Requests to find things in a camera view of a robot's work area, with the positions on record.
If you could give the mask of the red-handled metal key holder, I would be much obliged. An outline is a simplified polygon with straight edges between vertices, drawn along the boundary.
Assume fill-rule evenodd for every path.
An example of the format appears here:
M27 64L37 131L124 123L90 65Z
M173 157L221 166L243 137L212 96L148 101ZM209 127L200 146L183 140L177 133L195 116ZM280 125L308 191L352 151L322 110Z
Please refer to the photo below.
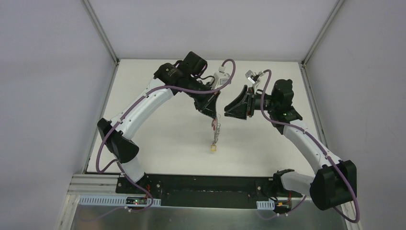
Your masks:
M219 135L220 135L220 127L221 124L218 122L218 118L214 118L212 120L212 130L214 132L214 138L212 141L212 145L216 145L219 139Z

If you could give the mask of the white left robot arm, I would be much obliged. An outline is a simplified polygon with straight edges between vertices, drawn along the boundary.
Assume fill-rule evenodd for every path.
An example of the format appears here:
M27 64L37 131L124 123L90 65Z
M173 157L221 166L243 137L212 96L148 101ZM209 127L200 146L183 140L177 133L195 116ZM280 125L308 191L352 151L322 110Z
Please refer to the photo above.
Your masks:
M111 120L101 118L97 123L104 147L117 160L122 172L129 177L128 188L135 194L145 190L145 171L137 158L139 147L132 141L141 125L166 101L183 91L194 102L201 114L217 118L216 101L220 92L215 92L208 84L197 81L204 73L207 61L193 53L175 64L165 63L154 73L152 80L134 102Z

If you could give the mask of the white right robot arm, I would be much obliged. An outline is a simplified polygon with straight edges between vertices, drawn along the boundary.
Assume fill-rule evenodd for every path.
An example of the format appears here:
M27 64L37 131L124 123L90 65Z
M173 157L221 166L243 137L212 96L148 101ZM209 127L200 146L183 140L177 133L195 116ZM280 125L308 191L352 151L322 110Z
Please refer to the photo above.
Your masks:
M357 169L350 161L343 161L316 139L303 118L293 107L293 82L277 80L271 94L254 92L245 85L240 95L224 108L225 116L246 120L256 110L264 111L273 126L290 140L305 157L314 171L313 176L292 169L273 175L272 191L284 196L290 191L311 197L320 210L327 210L357 197Z

